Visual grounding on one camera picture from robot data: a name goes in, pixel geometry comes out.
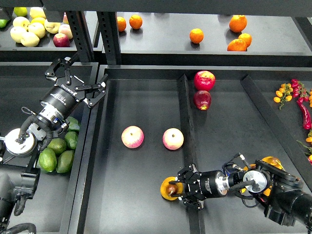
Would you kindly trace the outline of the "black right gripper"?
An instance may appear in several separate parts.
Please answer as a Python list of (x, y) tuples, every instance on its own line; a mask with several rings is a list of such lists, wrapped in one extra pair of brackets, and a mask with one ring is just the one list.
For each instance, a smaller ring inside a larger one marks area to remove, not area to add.
[(195, 164), (185, 166), (169, 184), (184, 183), (184, 190), (176, 194), (187, 207), (196, 210), (204, 208), (203, 201), (208, 198), (224, 197), (230, 188), (228, 177), (221, 170), (198, 172)]

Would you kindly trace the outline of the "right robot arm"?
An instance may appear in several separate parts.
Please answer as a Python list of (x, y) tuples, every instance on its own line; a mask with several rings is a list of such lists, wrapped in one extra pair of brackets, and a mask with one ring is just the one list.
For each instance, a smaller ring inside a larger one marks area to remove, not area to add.
[(181, 169), (177, 176), (166, 178), (161, 196), (166, 200), (179, 199), (185, 206), (202, 210), (204, 201), (225, 197), (228, 193), (243, 202), (255, 200), (264, 208), (264, 216), (281, 226), (302, 223), (312, 231), (312, 196), (303, 191), (303, 181), (287, 173), (278, 158), (273, 156), (249, 164), (237, 153), (244, 167), (231, 159), (221, 170), (200, 172), (194, 164)]

